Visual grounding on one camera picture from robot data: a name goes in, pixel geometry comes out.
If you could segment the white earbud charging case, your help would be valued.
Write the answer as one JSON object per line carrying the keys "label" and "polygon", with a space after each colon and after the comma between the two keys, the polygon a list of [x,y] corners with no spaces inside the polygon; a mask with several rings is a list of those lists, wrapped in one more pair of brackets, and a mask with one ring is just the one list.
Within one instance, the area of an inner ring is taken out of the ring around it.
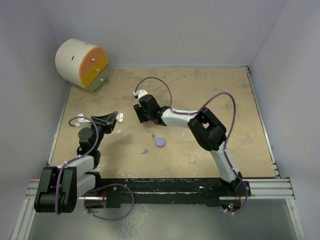
{"label": "white earbud charging case", "polygon": [[123,120],[124,120],[124,114],[121,113],[121,112],[118,113],[117,116],[116,116],[116,120],[117,120],[118,122],[122,123]]}

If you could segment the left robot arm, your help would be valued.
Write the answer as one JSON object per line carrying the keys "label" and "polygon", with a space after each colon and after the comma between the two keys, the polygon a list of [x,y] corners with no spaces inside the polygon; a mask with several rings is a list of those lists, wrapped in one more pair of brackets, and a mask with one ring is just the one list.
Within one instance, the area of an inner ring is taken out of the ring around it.
{"label": "left robot arm", "polygon": [[69,120],[71,127],[79,128],[79,146],[76,157],[58,166],[43,168],[34,200],[37,213],[71,213],[79,197],[85,193],[98,196],[103,184],[93,170],[99,165],[99,146],[105,135],[111,134],[124,115],[114,111],[102,116],[86,117],[79,114]]}

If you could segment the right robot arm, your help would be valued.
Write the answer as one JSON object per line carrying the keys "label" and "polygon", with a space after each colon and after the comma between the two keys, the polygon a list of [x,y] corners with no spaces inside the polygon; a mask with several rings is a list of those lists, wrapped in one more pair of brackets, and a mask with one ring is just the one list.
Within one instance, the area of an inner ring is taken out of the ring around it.
{"label": "right robot arm", "polygon": [[222,181],[222,190],[228,196],[235,195],[243,183],[238,168],[227,150],[227,129],[209,110],[177,112],[169,106],[160,106],[145,90],[133,93],[138,103],[133,106],[141,123],[151,121],[155,125],[187,128],[201,148],[208,151],[215,161]]}

